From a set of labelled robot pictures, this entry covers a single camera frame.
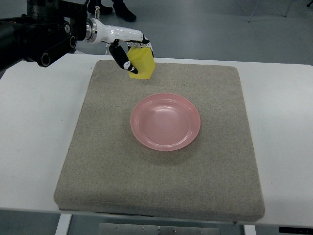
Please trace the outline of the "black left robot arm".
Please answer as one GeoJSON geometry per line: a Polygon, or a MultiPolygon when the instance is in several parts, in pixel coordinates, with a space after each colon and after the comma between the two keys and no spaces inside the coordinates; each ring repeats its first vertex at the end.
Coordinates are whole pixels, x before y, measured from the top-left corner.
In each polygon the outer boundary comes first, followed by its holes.
{"type": "Polygon", "coordinates": [[[50,66],[85,39],[87,17],[86,2],[27,1],[26,14],[0,21],[0,70],[22,60],[50,66]]]}

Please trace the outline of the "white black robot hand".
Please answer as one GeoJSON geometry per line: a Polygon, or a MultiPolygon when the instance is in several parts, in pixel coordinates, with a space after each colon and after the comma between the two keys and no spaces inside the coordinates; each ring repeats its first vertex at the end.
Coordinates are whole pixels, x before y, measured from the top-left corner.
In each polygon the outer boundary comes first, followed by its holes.
{"type": "Polygon", "coordinates": [[[120,41],[127,43],[129,48],[149,48],[153,52],[150,40],[139,30],[104,25],[98,19],[87,19],[87,29],[85,41],[90,44],[104,42],[109,44],[109,51],[115,62],[124,70],[132,74],[139,71],[129,60],[124,49],[119,45],[120,41]]]}

